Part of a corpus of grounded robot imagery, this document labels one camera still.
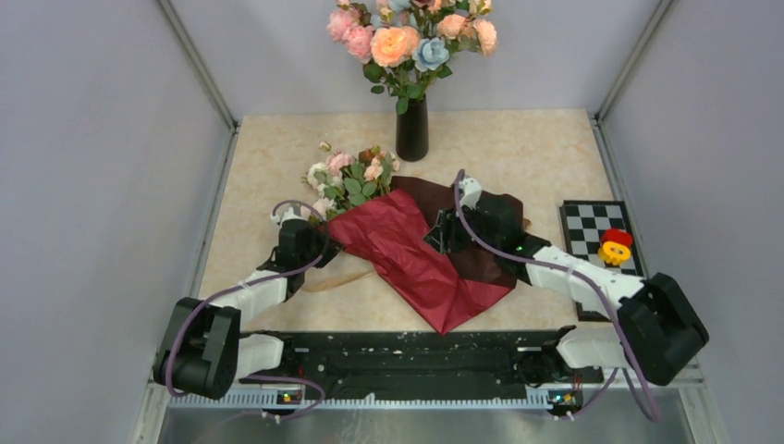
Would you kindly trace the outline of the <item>pink white rose stems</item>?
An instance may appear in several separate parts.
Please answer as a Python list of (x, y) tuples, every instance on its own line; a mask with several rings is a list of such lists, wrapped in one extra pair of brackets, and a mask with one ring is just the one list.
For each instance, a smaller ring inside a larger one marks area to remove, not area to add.
[(300, 180), (318, 194), (313, 206), (326, 220), (389, 194), (391, 179), (401, 167), (398, 157), (379, 145), (356, 155), (335, 149), (327, 141), (320, 142), (319, 149), (326, 158), (312, 164)]

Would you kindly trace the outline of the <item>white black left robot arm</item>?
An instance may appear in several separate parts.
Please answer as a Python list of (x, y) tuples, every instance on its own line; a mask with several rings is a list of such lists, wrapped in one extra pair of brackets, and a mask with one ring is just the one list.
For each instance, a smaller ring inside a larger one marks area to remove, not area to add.
[(152, 368), (155, 383), (175, 397), (221, 399), (237, 378), (262, 370), (275, 382), (296, 371), (296, 357), (270, 334), (249, 333), (261, 312), (290, 299), (307, 270), (322, 268), (339, 252), (325, 224), (293, 218), (280, 223), (267, 260), (238, 284), (198, 300), (183, 298), (172, 311)]

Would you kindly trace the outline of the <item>red paper bouquet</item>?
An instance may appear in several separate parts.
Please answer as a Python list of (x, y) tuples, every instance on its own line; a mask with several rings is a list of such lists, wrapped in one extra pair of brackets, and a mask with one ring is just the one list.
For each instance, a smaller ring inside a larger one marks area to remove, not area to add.
[(515, 289), (516, 278), (487, 250), (442, 254), (425, 243), (438, 212), (454, 207), (451, 188), (403, 176), (391, 185), (388, 195), (333, 218), (328, 231), (346, 253), (372, 263), (436, 332), (447, 334)]

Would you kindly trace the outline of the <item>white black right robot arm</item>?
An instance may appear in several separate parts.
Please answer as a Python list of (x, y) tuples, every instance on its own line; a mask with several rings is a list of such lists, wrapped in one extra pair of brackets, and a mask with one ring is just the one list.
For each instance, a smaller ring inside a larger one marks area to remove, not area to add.
[(563, 203), (563, 247), (533, 235), (521, 204), (506, 194), (446, 194), (427, 200), (423, 213), (425, 242), (453, 259), (461, 276), (552, 290), (575, 302), (580, 320), (608, 322), (568, 329), (544, 353), (543, 370), (555, 381), (583, 367), (619, 367), (664, 387), (709, 341), (676, 279), (643, 275), (624, 203)]

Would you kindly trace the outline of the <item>beige satin ribbon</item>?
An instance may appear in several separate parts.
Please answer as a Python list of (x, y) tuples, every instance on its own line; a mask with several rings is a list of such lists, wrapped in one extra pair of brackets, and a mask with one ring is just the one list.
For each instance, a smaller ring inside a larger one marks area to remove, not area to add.
[(305, 285), (311, 292), (394, 294), (450, 299), (455, 294), (505, 296), (517, 285), (492, 255), (469, 249), (444, 255), (423, 241), (428, 223), (418, 206), (374, 199), (330, 220), (343, 251)]

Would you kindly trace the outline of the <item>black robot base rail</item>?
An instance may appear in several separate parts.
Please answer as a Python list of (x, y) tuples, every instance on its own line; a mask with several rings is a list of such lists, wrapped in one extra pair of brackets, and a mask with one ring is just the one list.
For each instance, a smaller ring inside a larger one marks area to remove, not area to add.
[(311, 380), (329, 400), (514, 400), (546, 384), (601, 383), (601, 370), (570, 370), (557, 357), (561, 330), (287, 332), (270, 376)]

